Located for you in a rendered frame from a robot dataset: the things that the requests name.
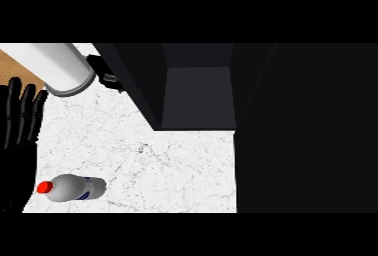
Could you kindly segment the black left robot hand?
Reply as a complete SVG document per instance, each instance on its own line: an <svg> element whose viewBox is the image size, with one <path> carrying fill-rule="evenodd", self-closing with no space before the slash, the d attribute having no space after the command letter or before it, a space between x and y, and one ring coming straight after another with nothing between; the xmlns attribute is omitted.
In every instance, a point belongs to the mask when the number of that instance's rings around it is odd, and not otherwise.
<svg viewBox="0 0 378 256"><path fill-rule="evenodd" d="M48 95L20 77L0 85L0 214L21 213L33 195Z"/></svg>

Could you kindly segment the clear water bottle red cap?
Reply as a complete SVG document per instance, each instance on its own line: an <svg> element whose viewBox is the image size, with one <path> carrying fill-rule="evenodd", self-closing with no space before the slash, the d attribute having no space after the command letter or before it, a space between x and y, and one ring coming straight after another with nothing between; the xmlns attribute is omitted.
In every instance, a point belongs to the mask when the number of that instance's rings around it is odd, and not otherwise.
<svg viewBox="0 0 378 256"><path fill-rule="evenodd" d="M52 202L98 199L107 191L102 178L62 174L37 186L37 193L45 194Z"/></svg>

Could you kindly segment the dark grey open cabinet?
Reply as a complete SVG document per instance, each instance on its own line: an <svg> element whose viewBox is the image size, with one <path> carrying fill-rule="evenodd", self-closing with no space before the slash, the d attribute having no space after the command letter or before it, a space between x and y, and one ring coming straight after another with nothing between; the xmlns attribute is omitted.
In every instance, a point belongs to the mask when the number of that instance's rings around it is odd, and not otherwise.
<svg viewBox="0 0 378 256"><path fill-rule="evenodd" d="M235 130L272 43L98 43L157 131Z"/></svg>

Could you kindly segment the flat dark grey cabinet door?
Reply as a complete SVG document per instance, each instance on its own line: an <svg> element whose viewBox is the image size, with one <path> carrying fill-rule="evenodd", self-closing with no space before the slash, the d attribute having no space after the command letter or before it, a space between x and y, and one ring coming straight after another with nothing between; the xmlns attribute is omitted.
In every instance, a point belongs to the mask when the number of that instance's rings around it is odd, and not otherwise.
<svg viewBox="0 0 378 256"><path fill-rule="evenodd" d="M241 213L378 212L378 43L279 43L235 132Z"/></svg>

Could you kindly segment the white cylinder with grey rim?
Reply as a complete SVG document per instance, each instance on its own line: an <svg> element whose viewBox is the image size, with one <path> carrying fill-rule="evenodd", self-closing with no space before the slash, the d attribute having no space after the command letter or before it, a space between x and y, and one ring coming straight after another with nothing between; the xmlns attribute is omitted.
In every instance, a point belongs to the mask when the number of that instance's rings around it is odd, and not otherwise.
<svg viewBox="0 0 378 256"><path fill-rule="evenodd" d="M71 97L92 85L96 73L73 43L0 43L0 50L43 80L55 96Z"/></svg>

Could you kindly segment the small black object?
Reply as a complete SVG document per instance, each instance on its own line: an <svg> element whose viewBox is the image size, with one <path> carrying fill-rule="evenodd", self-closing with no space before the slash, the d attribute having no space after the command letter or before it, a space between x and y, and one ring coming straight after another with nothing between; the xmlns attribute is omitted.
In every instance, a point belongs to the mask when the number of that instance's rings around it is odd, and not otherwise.
<svg viewBox="0 0 378 256"><path fill-rule="evenodd" d="M114 89L118 92L124 91L124 88L120 84L118 78L114 75L104 59L98 55L89 55L86 57L86 60L89 62L89 65L92 66L95 73L99 77L99 83L108 88Z"/></svg>

